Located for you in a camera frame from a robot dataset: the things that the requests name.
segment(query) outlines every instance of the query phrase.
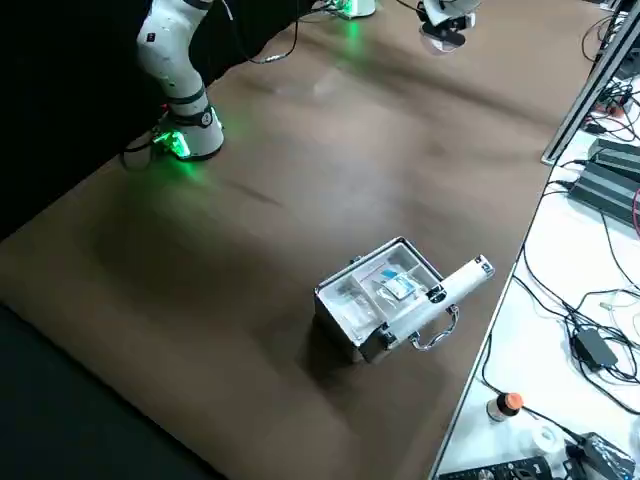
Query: brown paper mat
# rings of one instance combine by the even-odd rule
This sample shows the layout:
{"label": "brown paper mat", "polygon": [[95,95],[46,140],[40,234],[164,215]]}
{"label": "brown paper mat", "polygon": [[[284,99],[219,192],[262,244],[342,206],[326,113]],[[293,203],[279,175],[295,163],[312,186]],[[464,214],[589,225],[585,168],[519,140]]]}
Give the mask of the brown paper mat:
{"label": "brown paper mat", "polygon": [[[488,1],[469,46],[438,60],[396,7],[305,25],[290,59],[216,83],[213,161],[112,162],[0,245],[8,305],[233,480],[428,469],[599,16]],[[446,345],[345,367],[310,330],[312,289],[398,235],[445,274],[483,253],[498,275]]]}

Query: orange cap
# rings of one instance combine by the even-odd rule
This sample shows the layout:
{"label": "orange cap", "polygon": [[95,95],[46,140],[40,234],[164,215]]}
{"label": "orange cap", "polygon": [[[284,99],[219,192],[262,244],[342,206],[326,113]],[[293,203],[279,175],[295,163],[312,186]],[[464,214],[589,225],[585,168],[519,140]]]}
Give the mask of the orange cap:
{"label": "orange cap", "polygon": [[519,410],[524,406],[524,401],[519,393],[507,393],[505,403],[511,410]]}

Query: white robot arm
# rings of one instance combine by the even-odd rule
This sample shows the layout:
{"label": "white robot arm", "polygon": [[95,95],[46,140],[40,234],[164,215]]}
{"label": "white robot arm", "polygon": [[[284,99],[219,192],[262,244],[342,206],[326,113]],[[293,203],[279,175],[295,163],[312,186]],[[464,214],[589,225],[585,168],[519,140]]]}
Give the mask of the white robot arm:
{"label": "white robot arm", "polygon": [[153,0],[138,34],[138,58],[167,96],[162,142],[180,160],[206,160],[224,140],[202,77],[189,60],[189,43],[213,0]]}
{"label": "white robot arm", "polygon": [[478,0],[420,0],[416,7],[423,22],[423,43],[436,54],[450,53],[466,43],[460,32],[476,24]]}

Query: green led light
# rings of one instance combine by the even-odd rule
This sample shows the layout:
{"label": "green led light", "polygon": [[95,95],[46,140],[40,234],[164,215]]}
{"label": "green led light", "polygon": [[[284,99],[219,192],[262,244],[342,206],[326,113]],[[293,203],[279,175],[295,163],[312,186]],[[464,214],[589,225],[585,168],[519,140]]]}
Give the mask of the green led light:
{"label": "green led light", "polygon": [[354,16],[358,12],[358,0],[346,0],[341,11],[349,17]]}
{"label": "green led light", "polygon": [[187,158],[191,155],[191,150],[180,132],[165,132],[154,138],[153,143],[163,145],[167,150],[175,153],[178,158]]}

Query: black wall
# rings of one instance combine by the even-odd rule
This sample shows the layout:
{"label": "black wall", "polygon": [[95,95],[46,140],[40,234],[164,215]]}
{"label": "black wall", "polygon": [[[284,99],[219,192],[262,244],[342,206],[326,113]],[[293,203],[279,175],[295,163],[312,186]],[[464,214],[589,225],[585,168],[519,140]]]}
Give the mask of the black wall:
{"label": "black wall", "polygon": [[[301,11],[311,3],[299,1]],[[0,156],[0,239],[154,125],[161,92],[136,61],[136,36],[150,3],[12,2],[3,48],[10,127]],[[295,0],[229,4],[251,55],[296,15]],[[207,85],[244,61],[219,0],[196,31],[190,55]]]}

